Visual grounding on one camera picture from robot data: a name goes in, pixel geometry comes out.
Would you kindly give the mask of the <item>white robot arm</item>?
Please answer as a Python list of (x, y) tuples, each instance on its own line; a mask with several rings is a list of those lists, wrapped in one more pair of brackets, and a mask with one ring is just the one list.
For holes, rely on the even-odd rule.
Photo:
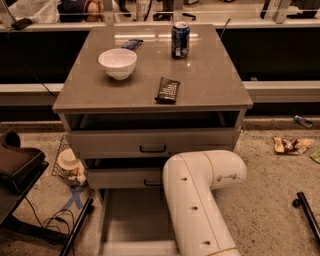
[(240, 256), (213, 195), (225, 197), (247, 176), (226, 150), (179, 153), (163, 168), (163, 187), (181, 256)]

